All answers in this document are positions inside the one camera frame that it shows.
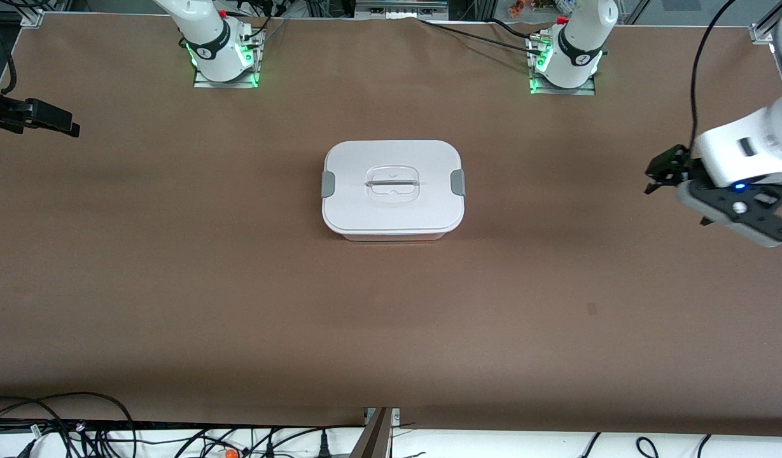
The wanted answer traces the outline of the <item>white box lid grey clips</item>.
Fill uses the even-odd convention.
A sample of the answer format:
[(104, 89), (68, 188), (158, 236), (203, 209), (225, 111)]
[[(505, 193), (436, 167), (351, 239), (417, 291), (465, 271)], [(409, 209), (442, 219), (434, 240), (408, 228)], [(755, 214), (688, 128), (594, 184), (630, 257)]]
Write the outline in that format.
[(464, 169), (448, 142), (346, 141), (326, 154), (321, 214), (335, 233), (451, 232), (464, 218)]

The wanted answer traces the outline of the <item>aluminium profile post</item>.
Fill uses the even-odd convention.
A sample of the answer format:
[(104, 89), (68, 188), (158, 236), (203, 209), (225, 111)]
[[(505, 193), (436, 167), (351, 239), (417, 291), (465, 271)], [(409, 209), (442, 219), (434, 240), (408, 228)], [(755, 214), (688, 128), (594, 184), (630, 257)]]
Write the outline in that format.
[(398, 408), (365, 409), (365, 428), (348, 458), (393, 458), (393, 434), (400, 424)]

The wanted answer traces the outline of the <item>colourful background figure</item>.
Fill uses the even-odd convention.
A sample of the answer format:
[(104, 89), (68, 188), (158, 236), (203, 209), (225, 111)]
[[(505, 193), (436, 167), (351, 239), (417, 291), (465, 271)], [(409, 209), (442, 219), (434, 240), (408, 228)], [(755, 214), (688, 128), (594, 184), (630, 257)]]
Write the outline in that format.
[(511, 18), (521, 17), (524, 11), (537, 11), (567, 17), (575, 8), (576, 0), (511, 0), (507, 11)]

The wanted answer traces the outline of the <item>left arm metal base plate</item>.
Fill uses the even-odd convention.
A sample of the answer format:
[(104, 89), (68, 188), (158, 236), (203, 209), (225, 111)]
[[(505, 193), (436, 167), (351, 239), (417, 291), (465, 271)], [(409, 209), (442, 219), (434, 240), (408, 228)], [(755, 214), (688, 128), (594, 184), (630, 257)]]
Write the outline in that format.
[(594, 75), (597, 54), (581, 54), (570, 57), (548, 35), (532, 34), (525, 40), (528, 50), (535, 53), (528, 57), (529, 89), (533, 95), (594, 95)]

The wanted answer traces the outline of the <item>brown table cover sheet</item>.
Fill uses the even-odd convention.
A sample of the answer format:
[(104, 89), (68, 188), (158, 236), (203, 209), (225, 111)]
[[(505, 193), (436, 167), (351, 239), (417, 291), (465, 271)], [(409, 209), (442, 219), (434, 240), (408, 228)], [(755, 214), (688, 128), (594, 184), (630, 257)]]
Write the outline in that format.
[[(668, 188), (700, 28), (620, 27), (594, 96), (515, 50), (397, 21), (272, 22), (255, 89), (199, 89), (167, 17), (49, 15), (0, 130), (0, 395), (137, 420), (782, 435), (782, 246)], [(439, 139), (466, 214), (360, 244), (321, 216), (344, 141)]]

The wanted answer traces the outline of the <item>grey background device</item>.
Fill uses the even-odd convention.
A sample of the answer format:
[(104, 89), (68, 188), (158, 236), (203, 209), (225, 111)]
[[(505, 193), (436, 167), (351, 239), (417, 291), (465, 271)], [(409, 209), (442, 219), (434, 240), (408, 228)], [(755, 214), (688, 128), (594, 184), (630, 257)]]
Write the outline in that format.
[(354, 18), (449, 20), (448, 0), (354, 0)]

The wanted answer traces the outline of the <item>translucent pink plastic box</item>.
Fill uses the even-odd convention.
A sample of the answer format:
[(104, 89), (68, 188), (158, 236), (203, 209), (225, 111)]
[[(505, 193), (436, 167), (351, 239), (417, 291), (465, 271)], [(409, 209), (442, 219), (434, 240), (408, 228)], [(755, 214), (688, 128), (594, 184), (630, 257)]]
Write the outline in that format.
[(423, 233), (339, 233), (352, 242), (429, 242), (441, 239), (447, 232)]

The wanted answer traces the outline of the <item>aluminium frame corner profile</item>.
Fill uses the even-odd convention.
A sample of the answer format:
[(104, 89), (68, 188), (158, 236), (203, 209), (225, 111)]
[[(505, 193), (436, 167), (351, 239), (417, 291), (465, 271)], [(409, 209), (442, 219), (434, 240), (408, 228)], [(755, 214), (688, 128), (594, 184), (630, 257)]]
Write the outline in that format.
[(36, 29), (41, 25), (43, 12), (50, 0), (13, 0), (18, 14), (21, 14), (21, 27)]
[(751, 42), (754, 45), (772, 43), (774, 30), (782, 18), (782, 0), (779, 0), (760, 20), (749, 26)]

